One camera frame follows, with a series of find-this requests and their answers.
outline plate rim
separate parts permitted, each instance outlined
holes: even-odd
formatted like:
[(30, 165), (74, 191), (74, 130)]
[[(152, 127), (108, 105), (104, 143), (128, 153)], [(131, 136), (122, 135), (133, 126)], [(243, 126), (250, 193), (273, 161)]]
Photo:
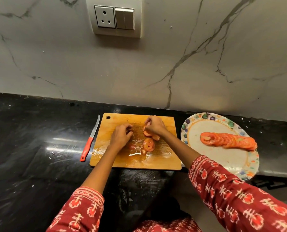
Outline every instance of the plate rim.
[[(237, 123), (235, 123), (234, 121), (231, 121), (230, 119), (228, 119), (227, 117), (224, 117), (222, 115), (218, 115), (215, 113), (210, 113), (210, 112), (200, 112), (200, 113), (196, 113), (191, 115), (190, 117), (188, 117), (184, 123), (182, 124), (181, 127), (181, 131), (180, 131), (180, 139), (181, 141), (183, 141), (185, 144), (187, 144), (189, 147), (191, 147), (187, 141), (188, 138), (188, 126), (191, 125), (194, 121), (197, 120), (211, 120), (211, 121), (215, 121), (215, 120), (219, 120), (222, 124), (226, 125), (227, 127), (233, 129), (236, 133), (238, 133), (241, 136), (244, 137), (249, 137), (249, 135), (247, 134), (247, 132), (242, 129)], [(259, 170), (259, 154), (257, 151), (257, 148), (251, 152), (248, 151), (248, 158), (247, 158), (247, 162), (243, 167), (243, 169), (237, 173), (234, 174), (235, 176), (237, 176), (239, 179), (241, 179), (242, 181), (247, 181), (250, 180), (251, 178), (253, 178), (258, 170)]]

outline red kurta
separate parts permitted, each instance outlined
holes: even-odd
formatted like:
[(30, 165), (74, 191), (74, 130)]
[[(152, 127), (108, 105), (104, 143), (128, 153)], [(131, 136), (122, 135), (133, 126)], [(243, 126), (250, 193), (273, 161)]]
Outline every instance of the red kurta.
[[(206, 156), (194, 160), (189, 178), (203, 202), (230, 232), (287, 232), (287, 205), (251, 186)], [(88, 187), (79, 187), (64, 204), (47, 232), (96, 232), (104, 198)], [(191, 218), (171, 223), (144, 221), (135, 232), (200, 232)]]

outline granite countertop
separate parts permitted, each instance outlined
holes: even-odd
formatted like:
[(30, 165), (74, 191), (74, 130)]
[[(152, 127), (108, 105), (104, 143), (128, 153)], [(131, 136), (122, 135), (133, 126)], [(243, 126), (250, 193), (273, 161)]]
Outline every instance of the granite countertop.
[[(97, 115), (106, 112), (172, 116), (178, 137), (185, 119), (195, 113), (0, 93), (0, 231), (46, 230), (91, 172), (90, 155), (84, 163), (79, 158)], [(257, 176), (287, 181), (287, 122), (226, 117), (256, 139)], [(100, 231), (131, 226), (173, 174), (112, 169)], [(102, 223), (107, 218), (112, 223)]]

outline sleeve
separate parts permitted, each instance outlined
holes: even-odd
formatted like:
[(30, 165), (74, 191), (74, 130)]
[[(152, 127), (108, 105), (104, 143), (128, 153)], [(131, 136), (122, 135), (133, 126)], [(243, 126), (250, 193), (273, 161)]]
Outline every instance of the sleeve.
[(287, 232), (285, 203), (243, 182), (207, 156), (194, 160), (189, 178), (227, 231)]
[(97, 232), (104, 210), (104, 198), (96, 190), (79, 187), (46, 232)]

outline knife handle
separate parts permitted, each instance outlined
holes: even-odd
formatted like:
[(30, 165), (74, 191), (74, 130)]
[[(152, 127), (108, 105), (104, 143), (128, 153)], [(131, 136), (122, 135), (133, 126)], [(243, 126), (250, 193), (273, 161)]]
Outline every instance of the knife handle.
[(85, 159), (86, 159), (86, 157), (90, 151), (92, 141), (93, 141), (93, 137), (89, 137), (89, 139), (86, 143), (86, 146), (84, 147), (84, 150), (81, 154), (81, 158), (80, 158), (81, 162), (85, 162)]

